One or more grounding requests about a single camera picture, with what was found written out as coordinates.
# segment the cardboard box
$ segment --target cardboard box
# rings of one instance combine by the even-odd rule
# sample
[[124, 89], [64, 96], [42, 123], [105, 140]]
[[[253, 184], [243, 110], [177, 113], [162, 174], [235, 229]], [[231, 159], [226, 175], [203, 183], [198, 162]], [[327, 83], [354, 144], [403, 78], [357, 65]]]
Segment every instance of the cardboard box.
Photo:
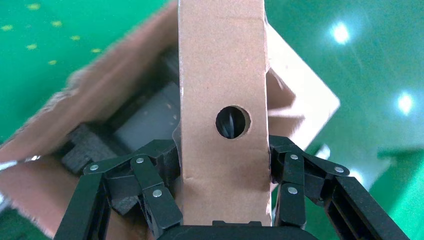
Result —
[[[77, 183], [49, 154], [78, 124], [106, 121], [149, 81], [145, 74], [159, 54], [178, 42], [186, 224], [269, 225], [268, 131], [305, 149], [338, 108], [337, 97], [267, 25], [263, 1], [181, 0], [180, 28], [177, 8], [171, 2], [74, 73], [1, 146], [0, 162], [45, 156], [2, 172], [0, 191], [46, 235], [57, 231]], [[248, 114], [248, 130], [236, 139], [224, 139], [215, 126], [227, 106]], [[145, 227], [117, 214], [109, 225], [108, 239], [147, 238]]]

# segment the cardboard edge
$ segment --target cardboard edge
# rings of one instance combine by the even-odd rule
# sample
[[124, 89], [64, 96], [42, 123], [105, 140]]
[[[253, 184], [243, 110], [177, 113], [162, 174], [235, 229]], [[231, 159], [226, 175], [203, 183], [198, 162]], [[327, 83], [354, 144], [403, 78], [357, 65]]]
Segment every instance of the cardboard edge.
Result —
[[305, 150], [340, 106], [340, 100], [287, 42], [267, 26], [270, 71], [295, 95], [288, 107], [270, 109], [269, 117], [304, 120], [288, 137]]

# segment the circular hole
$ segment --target circular hole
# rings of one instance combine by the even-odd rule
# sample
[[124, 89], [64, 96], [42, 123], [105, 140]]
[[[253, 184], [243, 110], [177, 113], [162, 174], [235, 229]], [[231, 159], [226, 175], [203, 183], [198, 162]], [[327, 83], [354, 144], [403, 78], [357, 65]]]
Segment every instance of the circular hole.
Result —
[[226, 139], [244, 135], [250, 125], [248, 113], [238, 106], [227, 106], [216, 116], [216, 129]]

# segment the cardboard panel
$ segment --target cardboard panel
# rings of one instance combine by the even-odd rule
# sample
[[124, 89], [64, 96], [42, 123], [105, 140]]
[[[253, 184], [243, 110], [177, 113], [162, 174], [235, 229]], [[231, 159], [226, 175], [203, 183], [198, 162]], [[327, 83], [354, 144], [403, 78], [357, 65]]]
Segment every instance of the cardboard panel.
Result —
[[[269, 226], [264, 1], [181, 0], [179, 56], [184, 224]], [[217, 114], [238, 106], [250, 126], [222, 137]]]

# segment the green surface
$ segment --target green surface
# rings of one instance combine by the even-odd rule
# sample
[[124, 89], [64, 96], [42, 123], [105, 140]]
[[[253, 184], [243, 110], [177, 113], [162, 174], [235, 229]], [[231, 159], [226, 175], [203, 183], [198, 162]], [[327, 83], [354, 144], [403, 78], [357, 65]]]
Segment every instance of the green surface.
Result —
[[[424, 239], [416, 227], [424, 224], [424, 205], [417, 203], [422, 191], [416, 192], [424, 158], [403, 156], [402, 162], [378, 154], [424, 146], [424, 2], [265, 0], [265, 6], [269, 23], [341, 102], [308, 152], [325, 143], [329, 160], [356, 172], [367, 189], [377, 181], [371, 194], [411, 239]], [[345, 44], [332, 35], [340, 23], [350, 36]], [[413, 102], [408, 115], [398, 108], [404, 93]], [[396, 204], [384, 204], [390, 199]], [[306, 229], [334, 238], [321, 209], [307, 201], [307, 210]]]
[[[1, 1], [0, 142], [63, 88], [70, 73], [99, 54], [93, 50], [103, 51], [164, 2]], [[408, 236], [422, 239], [424, 2], [265, 0], [265, 7], [270, 24], [341, 102], [308, 151], [327, 144], [330, 160], [361, 176]], [[332, 35], [341, 23], [349, 35], [343, 44]], [[35, 49], [27, 48], [33, 44]], [[405, 94], [412, 101], [408, 114], [398, 108]], [[417, 152], [379, 154], [411, 147]], [[393, 190], [384, 191], [387, 187]], [[309, 201], [307, 210], [307, 230], [333, 238], [322, 210]]]
[[165, 2], [0, 1], [0, 142]]
[[6, 209], [0, 214], [0, 237], [2, 240], [49, 239], [14, 209]]

